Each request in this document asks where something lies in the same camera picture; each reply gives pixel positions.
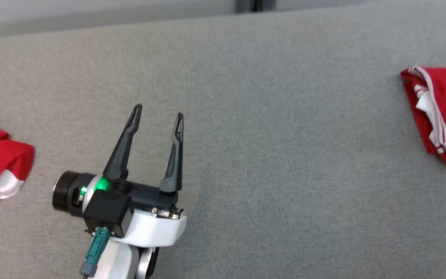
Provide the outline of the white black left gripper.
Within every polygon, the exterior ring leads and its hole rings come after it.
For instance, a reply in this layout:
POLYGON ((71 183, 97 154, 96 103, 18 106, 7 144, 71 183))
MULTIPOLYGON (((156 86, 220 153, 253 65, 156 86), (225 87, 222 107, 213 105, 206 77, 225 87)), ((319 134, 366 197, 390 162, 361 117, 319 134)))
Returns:
POLYGON ((178 209, 182 190, 184 158, 184 115, 177 113, 172 148, 160 189, 129 181, 127 165, 134 134, 138 131, 142 104, 131 111, 122 134, 105 166, 103 177, 67 171, 53 188, 55 210, 81 217, 88 233, 100 228, 110 238, 136 247, 172 246, 185 230, 187 218, 178 209))

